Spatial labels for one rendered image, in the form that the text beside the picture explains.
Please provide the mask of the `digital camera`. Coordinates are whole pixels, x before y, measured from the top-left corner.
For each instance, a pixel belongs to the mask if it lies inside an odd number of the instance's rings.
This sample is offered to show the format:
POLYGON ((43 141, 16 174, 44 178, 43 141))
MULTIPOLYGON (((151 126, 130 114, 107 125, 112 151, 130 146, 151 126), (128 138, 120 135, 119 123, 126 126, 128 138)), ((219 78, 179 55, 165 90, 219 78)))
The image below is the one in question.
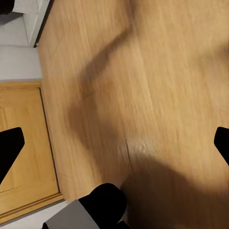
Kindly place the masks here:
POLYGON ((0 15, 9 14, 14 8, 14 0, 0 0, 0 15))

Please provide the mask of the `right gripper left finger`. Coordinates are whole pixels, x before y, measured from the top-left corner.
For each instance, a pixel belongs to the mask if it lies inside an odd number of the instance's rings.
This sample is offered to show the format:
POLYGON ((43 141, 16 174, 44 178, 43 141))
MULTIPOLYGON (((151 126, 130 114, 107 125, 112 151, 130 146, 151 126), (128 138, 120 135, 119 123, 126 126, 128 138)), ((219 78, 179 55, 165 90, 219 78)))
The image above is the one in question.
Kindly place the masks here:
POLYGON ((24 145, 24 136, 20 127, 0 132, 0 184, 24 145))

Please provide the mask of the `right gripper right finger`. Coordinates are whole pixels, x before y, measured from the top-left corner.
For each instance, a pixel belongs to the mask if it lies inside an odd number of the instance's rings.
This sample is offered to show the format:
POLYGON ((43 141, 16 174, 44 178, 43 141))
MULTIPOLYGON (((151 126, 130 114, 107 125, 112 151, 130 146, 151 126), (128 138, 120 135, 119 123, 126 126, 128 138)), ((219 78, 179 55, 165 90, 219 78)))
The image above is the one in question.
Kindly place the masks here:
POLYGON ((229 129, 218 127, 214 144, 217 147, 218 151, 221 153, 222 157, 225 159, 229 165, 229 129))

